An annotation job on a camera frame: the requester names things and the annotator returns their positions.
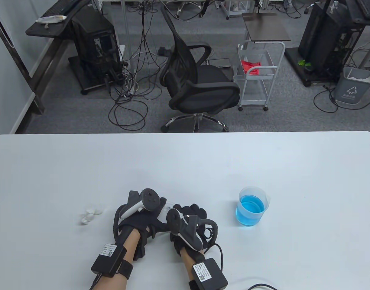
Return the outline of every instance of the black glove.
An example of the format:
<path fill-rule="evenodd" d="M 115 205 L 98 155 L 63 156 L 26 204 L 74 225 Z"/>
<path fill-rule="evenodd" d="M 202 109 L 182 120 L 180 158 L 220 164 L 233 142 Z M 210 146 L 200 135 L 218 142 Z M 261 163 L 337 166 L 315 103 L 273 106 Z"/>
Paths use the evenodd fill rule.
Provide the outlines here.
<path fill-rule="evenodd" d="M 126 206 L 122 205 L 119 207 L 115 213 L 114 218 L 114 239 L 116 244 L 123 244 L 127 239 L 128 235 L 135 228 L 139 231 L 141 238 L 138 242 L 137 249 L 134 254 L 134 261 L 145 255 L 145 245 L 148 242 L 148 238 L 152 237 L 153 239 L 156 236 L 156 233 L 159 232 L 168 232 L 169 227 L 166 223 L 163 223 L 157 219 L 160 215 L 162 209 L 166 205 L 166 199 L 160 198 L 160 206 L 154 211 L 137 211 L 128 218 L 125 218 L 119 223 L 119 213 L 121 209 Z"/>
<path fill-rule="evenodd" d="M 186 218 L 187 215 L 198 215 L 199 218 L 205 219 L 207 218 L 207 212 L 203 208 L 199 208 L 197 204 L 192 204 L 190 207 L 181 207 L 179 204 L 174 205 L 176 210 L 178 210 L 180 213 L 184 215 Z M 203 249 L 206 249 L 208 247 L 207 238 L 204 234 L 205 232 L 205 225 L 200 225 L 198 229 L 196 230 L 196 233 L 199 234 L 201 240 L 203 241 Z M 197 261 L 200 258 L 203 258 L 203 255 L 200 252 L 197 252 L 193 250 L 191 247 L 189 247 L 185 241 L 180 238 L 179 236 L 175 236 L 172 233 L 170 234 L 170 241 L 174 243 L 174 248 L 177 251 L 177 254 L 180 254 L 180 250 L 185 247 L 187 253 L 190 257 L 193 258 L 193 260 Z"/>

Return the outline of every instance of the floor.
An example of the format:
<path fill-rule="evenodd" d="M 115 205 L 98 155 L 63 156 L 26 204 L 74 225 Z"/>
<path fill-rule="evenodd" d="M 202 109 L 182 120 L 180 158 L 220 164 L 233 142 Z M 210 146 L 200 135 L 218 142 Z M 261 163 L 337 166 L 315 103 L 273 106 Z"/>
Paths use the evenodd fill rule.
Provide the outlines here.
<path fill-rule="evenodd" d="M 124 40 L 122 7 L 112 5 L 114 9 L 115 25 L 119 33 L 119 39 Z M 192 15 L 193 8 L 187 7 L 183 17 Z M 303 14 L 300 19 L 289 18 L 286 14 L 279 14 L 280 19 L 289 33 L 292 41 L 286 42 L 287 47 L 296 47 L 308 21 L 309 15 Z M 129 29 L 131 33 L 132 50 L 134 51 L 141 39 L 141 16 L 137 12 L 127 13 Z M 235 46 L 244 40 L 245 28 L 241 17 L 225 19 L 221 9 L 215 9 L 211 5 L 203 18 L 194 18 L 195 22 L 186 23 L 177 20 L 174 25 L 185 41 L 205 41 L 209 43 L 215 54 L 212 58 L 234 58 Z M 370 41 L 370 27 L 367 27 L 358 43 L 363 45 Z M 148 43 L 152 52 L 158 47 L 170 47 L 173 37 L 160 13 L 155 13 L 151 24 L 151 34 L 148 34 Z M 27 134 L 78 134 L 78 133 L 128 133 L 109 122 L 109 110 L 113 106 L 107 91 L 99 90 L 86 96 L 80 94 L 80 87 L 73 75 L 68 57 L 74 56 L 76 51 L 73 44 L 69 46 L 58 68 L 44 93 L 44 105 L 46 111 L 42 116 L 32 119 L 26 129 Z M 356 54 L 355 61 L 363 58 L 364 54 Z M 147 65 L 139 73 L 138 78 L 148 74 Z M 146 84 L 140 83 L 142 90 Z M 260 106 L 246 106 L 242 112 L 237 108 L 231 108 L 219 113 L 216 118 L 225 122 L 232 132 L 253 131 L 370 131 L 370 105 L 360 111 L 339 109 L 334 114 L 319 111 L 313 105 L 313 97 L 323 91 L 322 85 L 314 85 L 305 88 L 290 64 L 283 60 L 279 71 L 273 96 L 269 104 L 269 110 L 264 112 Z M 154 98 L 160 90 L 156 88 L 148 97 Z M 144 101 L 148 106 L 148 114 L 145 126 L 138 133 L 160 132 L 160 127 L 171 117 L 179 113 L 169 108 L 170 96 L 166 89 L 162 89 L 160 97 L 153 101 Z M 370 94 L 365 94 L 361 105 L 370 100 Z M 325 110 L 332 110 L 327 94 L 318 97 L 318 105 Z M 145 110 L 143 104 L 129 104 L 130 108 L 138 111 Z M 130 124 L 137 122 L 138 115 L 130 111 L 117 112 L 119 122 Z M 128 128 L 137 128 L 143 123 Z M 172 126 L 170 132 L 189 132 L 193 122 L 183 120 Z M 219 131 L 214 124 L 201 123 L 201 131 Z"/>

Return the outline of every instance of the metal cart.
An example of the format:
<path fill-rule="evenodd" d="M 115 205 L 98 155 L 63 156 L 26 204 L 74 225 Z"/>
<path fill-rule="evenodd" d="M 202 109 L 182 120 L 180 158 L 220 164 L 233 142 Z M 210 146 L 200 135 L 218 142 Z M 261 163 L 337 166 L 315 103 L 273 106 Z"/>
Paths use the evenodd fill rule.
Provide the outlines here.
<path fill-rule="evenodd" d="M 263 44 L 263 49 L 257 49 L 257 44 Z M 266 49 L 266 46 L 270 44 L 280 46 L 281 48 L 280 56 L 275 61 L 272 60 Z M 246 40 L 238 45 L 239 62 L 234 65 L 233 80 L 241 90 L 238 104 L 239 111 L 243 110 L 243 105 L 263 105 L 264 111 L 268 111 L 268 101 L 270 100 L 285 50 L 286 45 L 281 41 L 259 41 L 254 43 L 252 40 Z M 260 62 L 261 65 L 254 66 L 245 73 L 242 60 L 251 63 Z M 258 75 L 251 74 L 254 69 L 259 69 Z"/>
<path fill-rule="evenodd" d="M 236 11 L 233 10 L 234 9 L 234 2 L 238 3 L 238 9 Z M 232 15 L 241 15 L 243 13 L 246 13 L 248 8 L 249 8 L 248 2 L 252 3 L 253 1 L 226 0 L 226 1 L 220 3 L 220 7 L 224 11 L 224 13 L 226 15 L 226 19 L 228 20 L 229 17 L 232 16 Z"/>

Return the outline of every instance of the vr controller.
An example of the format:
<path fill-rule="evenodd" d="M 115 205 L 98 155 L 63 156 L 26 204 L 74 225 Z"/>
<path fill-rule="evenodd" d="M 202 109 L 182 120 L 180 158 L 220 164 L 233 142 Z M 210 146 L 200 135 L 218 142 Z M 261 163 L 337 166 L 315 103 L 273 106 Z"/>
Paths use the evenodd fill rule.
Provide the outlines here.
<path fill-rule="evenodd" d="M 125 219 L 141 210 L 153 211 L 160 206 L 160 197 L 151 188 L 145 188 L 139 194 L 135 190 L 130 190 L 127 204 L 119 212 L 119 218 Z"/>
<path fill-rule="evenodd" d="M 212 220 L 202 219 L 197 215 L 184 216 L 175 208 L 172 208 L 167 212 L 166 220 L 170 232 L 175 236 L 179 236 L 193 250 L 198 252 L 203 250 L 203 241 L 196 232 L 201 225 L 212 226 L 213 235 L 208 243 L 213 245 L 216 241 L 218 227 L 217 224 Z"/>

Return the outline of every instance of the white wall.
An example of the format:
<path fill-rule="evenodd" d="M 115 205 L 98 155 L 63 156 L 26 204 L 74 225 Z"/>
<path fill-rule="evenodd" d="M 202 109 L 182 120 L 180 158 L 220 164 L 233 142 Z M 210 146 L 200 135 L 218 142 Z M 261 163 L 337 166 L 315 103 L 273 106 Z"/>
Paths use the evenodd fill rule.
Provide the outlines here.
<path fill-rule="evenodd" d="M 34 98 L 0 38 L 0 134 L 14 133 Z"/>
<path fill-rule="evenodd" d="M 56 0 L 0 0 L 0 20 L 33 76 L 50 40 L 27 36 L 28 29 Z M 29 108 L 32 93 L 0 39 L 0 134 L 14 133 Z"/>
<path fill-rule="evenodd" d="M 0 20 L 11 34 L 31 76 L 37 69 L 51 39 L 27 36 L 27 30 L 56 0 L 0 0 Z"/>

